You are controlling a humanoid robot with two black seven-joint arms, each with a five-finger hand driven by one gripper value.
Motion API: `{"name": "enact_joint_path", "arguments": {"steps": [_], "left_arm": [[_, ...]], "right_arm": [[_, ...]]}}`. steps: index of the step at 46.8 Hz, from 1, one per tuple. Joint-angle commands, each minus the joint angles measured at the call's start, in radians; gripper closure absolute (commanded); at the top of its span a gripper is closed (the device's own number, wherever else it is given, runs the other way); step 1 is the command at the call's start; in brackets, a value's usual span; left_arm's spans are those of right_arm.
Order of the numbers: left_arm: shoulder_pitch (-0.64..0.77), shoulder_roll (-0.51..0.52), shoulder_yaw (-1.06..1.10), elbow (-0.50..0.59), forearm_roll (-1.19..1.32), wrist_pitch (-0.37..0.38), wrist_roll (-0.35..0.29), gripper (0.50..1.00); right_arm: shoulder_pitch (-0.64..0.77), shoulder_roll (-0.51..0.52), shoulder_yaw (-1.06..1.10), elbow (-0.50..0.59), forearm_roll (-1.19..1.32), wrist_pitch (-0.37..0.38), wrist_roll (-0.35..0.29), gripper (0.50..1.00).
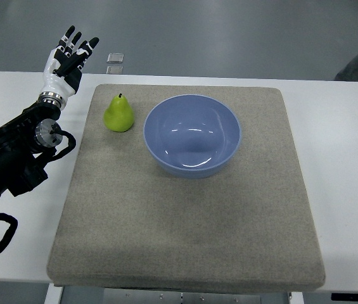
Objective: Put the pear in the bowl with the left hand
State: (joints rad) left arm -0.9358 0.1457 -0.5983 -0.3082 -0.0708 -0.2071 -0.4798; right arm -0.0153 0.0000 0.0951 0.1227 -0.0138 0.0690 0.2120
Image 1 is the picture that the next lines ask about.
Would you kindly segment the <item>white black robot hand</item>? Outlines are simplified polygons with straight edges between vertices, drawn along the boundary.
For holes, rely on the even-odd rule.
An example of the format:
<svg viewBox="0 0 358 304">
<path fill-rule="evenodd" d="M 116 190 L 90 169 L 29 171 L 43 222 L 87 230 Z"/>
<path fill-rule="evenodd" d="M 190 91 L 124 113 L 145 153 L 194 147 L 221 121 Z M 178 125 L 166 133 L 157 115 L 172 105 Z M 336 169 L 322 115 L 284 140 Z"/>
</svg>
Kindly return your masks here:
<svg viewBox="0 0 358 304">
<path fill-rule="evenodd" d="M 71 26 L 51 50 L 43 71 L 44 86 L 40 97 L 53 98 L 64 108 L 68 99 L 79 89 L 82 69 L 92 55 L 99 39 L 79 43 L 81 32 Z"/>
</svg>

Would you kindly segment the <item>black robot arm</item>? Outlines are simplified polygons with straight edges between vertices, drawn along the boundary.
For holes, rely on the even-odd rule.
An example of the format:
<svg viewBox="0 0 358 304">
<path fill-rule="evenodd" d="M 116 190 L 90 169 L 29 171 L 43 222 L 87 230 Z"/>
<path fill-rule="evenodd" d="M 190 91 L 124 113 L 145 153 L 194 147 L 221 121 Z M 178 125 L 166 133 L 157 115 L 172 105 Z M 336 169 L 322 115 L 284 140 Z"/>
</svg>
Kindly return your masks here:
<svg viewBox="0 0 358 304">
<path fill-rule="evenodd" d="M 65 105 L 59 94 L 44 91 L 0 127 L 0 196 L 5 191 L 18 196 L 33 190 L 48 178 L 45 166 L 74 149 L 74 137 L 56 122 Z"/>
</svg>

